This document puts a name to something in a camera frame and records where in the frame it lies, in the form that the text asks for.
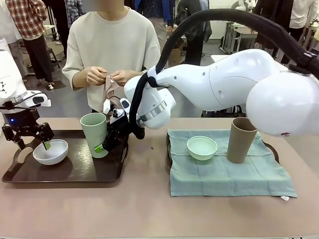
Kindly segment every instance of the dark brown tray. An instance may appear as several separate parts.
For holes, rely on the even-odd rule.
[[[112,183],[117,181],[129,152],[128,139],[104,158],[92,158],[88,143],[82,130],[56,130],[54,138],[65,140],[69,145],[67,157],[56,165],[46,166],[37,162],[32,153],[24,163],[18,162],[18,150],[13,163],[2,177],[5,183]],[[33,140],[26,145],[35,149],[41,142]]]

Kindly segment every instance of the brown cup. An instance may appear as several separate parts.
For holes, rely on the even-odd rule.
[[[231,125],[227,158],[232,163],[243,163],[257,133],[248,118],[235,118]]]

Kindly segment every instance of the light blue towel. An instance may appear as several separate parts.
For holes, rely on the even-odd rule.
[[[286,170],[256,135],[245,162],[231,163],[227,157],[229,130],[168,130],[172,167],[171,196],[248,196],[297,197]],[[212,159],[198,161],[187,150],[194,136],[216,141],[218,150]]]

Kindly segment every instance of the light green cup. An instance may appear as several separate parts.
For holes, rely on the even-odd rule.
[[[217,144],[211,138],[195,136],[187,142],[190,156],[197,160],[209,160],[217,151]]]
[[[108,155],[106,150],[97,150],[96,147],[101,145],[107,134],[106,116],[101,113],[91,113],[81,118],[81,125],[88,141],[89,148],[94,158],[103,158]]]

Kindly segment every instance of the black hose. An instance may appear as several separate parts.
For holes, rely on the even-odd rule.
[[[187,32],[188,29],[196,26],[199,23],[213,20],[233,21],[258,31],[258,34],[270,40],[275,46],[281,49],[290,59],[294,60],[296,63],[300,63],[305,57],[306,51],[302,49],[296,40],[293,39],[280,25],[262,16],[240,10],[210,9],[193,14],[179,25],[179,27],[168,39],[163,49],[159,62],[156,65],[156,73],[158,74],[164,68],[171,51],[174,49],[178,40]],[[307,70],[309,70],[319,79],[319,60],[317,58],[313,58],[307,64]],[[130,124],[132,127],[137,127],[136,115],[142,100],[143,90],[147,82],[148,76],[147,73],[145,73],[137,84],[131,103]]]

